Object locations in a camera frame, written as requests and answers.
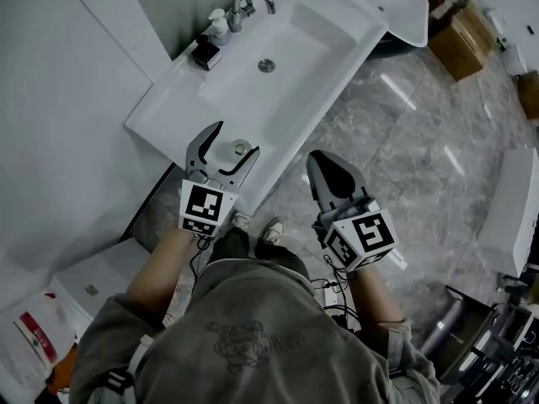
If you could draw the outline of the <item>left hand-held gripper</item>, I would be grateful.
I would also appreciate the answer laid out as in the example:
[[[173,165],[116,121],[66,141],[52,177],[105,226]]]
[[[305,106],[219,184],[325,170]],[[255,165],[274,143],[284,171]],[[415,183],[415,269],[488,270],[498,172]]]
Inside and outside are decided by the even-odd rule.
[[[185,171],[179,191],[179,229],[199,237],[214,237],[235,205],[239,189],[259,158],[259,147],[249,150],[232,170],[219,169],[217,179],[206,176],[206,153],[219,135],[222,121],[207,126],[187,146]]]

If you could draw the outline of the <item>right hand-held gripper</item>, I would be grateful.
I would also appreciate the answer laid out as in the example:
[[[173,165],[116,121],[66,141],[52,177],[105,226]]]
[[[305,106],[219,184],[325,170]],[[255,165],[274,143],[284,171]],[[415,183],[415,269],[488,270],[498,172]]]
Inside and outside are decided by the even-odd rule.
[[[315,150],[307,157],[307,176],[322,212],[312,228],[347,272],[380,261],[398,245],[389,210],[368,195],[359,169],[340,156]],[[331,210],[331,205],[343,206]]]

